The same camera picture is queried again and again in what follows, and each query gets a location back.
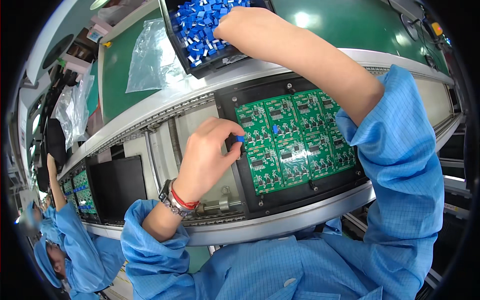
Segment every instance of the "microchip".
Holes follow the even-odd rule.
[[[308,150],[310,150],[310,152],[315,152],[315,151],[318,151],[318,149],[320,149],[320,147],[317,145],[317,146],[312,146],[310,148],[308,148]]]
[[[282,154],[282,159],[287,159],[287,158],[290,158],[290,157],[292,157],[292,153],[291,153],[291,152]]]
[[[261,166],[263,165],[264,162],[262,160],[255,160],[252,162],[252,167],[258,167],[258,166]]]
[[[276,116],[276,115],[280,115],[282,113],[281,110],[277,109],[277,110],[272,110],[270,112],[270,116]]]
[[[240,123],[242,123],[242,124],[245,124],[245,123],[248,123],[248,122],[251,122],[251,121],[252,121],[252,119],[250,117],[240,119]]]

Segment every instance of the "watch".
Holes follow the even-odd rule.
[[[181,205],[180,202],[182,201],[176,196],[175,192],[172,190],[172,184],[175,181],[175,179],[176,178],[172,180],[167,179],[167,181],[165,181],[163,185],[163,189],[160,192],[160,195],[158,196],[158,198],[166,207],[170,208],[170,210],[174,214],[179,215],[181,217],[185,217],[197,208],[199,202],[196,202],[194,205],[191,205],[190,207],[185,207]]]

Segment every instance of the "pile of blue components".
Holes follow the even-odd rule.
[[[230,45],[227,41],[215,39],[213,31],[220,18],[235,6],[250,7],[249,0],[193,0],[179,5],[176,21],[182,27],[177,36],[185,44],[190,66],[197,67],[202,58],[214,55]]]

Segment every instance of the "worker in blue uniform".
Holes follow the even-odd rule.
[[[374,77],[310,31],[261,8],[237,7],[214,32],[241,52],[300,74],[342,109],[336,123],[358,147],[376,201],[363,241],[323,233],[217,250],[188,274],[182,214],[196,206],[240,156],[221,145],[240,125],[209,118],[189,138],[177,179],[163,203],[138,200],[125,215],[121,242],[136,299],[413,299],[442,227],[444,186],[435,134],[411,74],[392,65]]]
[[[63,248],[63,240],[56,224],[56,211],[50,205],[50,196],[46,197],[46,209],[40,210],[35,202],[30,202],[25,209],[26,219],[31,226],[38,229],[48,240]]]
[[[47,166],[63,247],[43,235],[34,245],[35,259],[53,286],[60,288],[60,280],[67,280],[71,299],[99,299],[97,292],[110,285],[125,262],[120,241],[85,230],[73,205],[63,197],[50,154]]]

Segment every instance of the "yellow object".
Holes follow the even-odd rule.
[[[440,24],[438,24],[437,22],[432,23],[432,28],[437,36],[441,36],[444,32],[443,29],[440,27]]]

